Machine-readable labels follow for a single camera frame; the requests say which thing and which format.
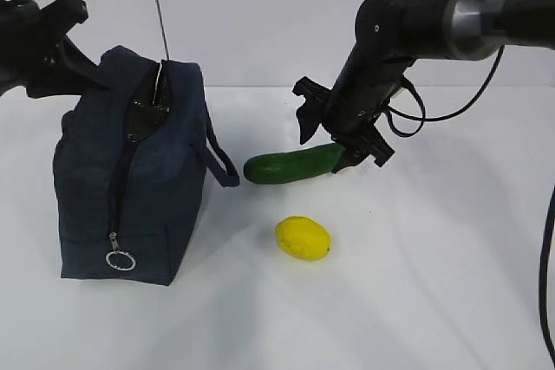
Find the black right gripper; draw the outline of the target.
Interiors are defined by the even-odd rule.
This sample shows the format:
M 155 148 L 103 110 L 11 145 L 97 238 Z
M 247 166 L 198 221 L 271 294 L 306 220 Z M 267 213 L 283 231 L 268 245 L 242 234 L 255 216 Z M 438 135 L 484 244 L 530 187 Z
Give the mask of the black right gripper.
M 304 98 L 296 111 L 299 143 L 305 144 L 323 127 L 338 148 L 333 174 L 369 156 L 377 166 L 385 165 L 395 151 L 375 123 L 387 112 L 391 96 L 408 85 L 404 72 L 414 63 L 413 57 L 354 47 L 332 88 L 306 76 L 298 80 L 292 93 Z

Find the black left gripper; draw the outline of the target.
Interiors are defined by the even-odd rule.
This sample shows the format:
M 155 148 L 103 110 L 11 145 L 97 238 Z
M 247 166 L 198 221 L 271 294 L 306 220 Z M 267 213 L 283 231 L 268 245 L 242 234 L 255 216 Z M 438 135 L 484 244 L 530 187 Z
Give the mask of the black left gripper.
M 82 0 L 55 0 L 41 8 L 33 0 L 1 2 L 1 93 L 23 87 L 30 98 L 79 95 L 86 88 L 111 88 L 100 67 L 69 39 L 88 19 Z

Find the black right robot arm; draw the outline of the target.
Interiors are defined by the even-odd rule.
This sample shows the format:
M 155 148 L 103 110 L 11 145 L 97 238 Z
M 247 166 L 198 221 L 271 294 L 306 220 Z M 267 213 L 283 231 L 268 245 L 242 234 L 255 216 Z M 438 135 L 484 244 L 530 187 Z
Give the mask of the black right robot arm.
M 337 173 L 373 157 L 383 166 L 393 149 L 375 127 L 390 119 L 391 98 L 407 89 L 416 61 L 480 61 L 506 45 L 553 49 L 554 0 L 364 0 L 356 13 L 355 43 L 332 88 L 304 77 L 293 92 L 300 141 L 319 127 L 333 141 L 303 157 L 311 176 Z

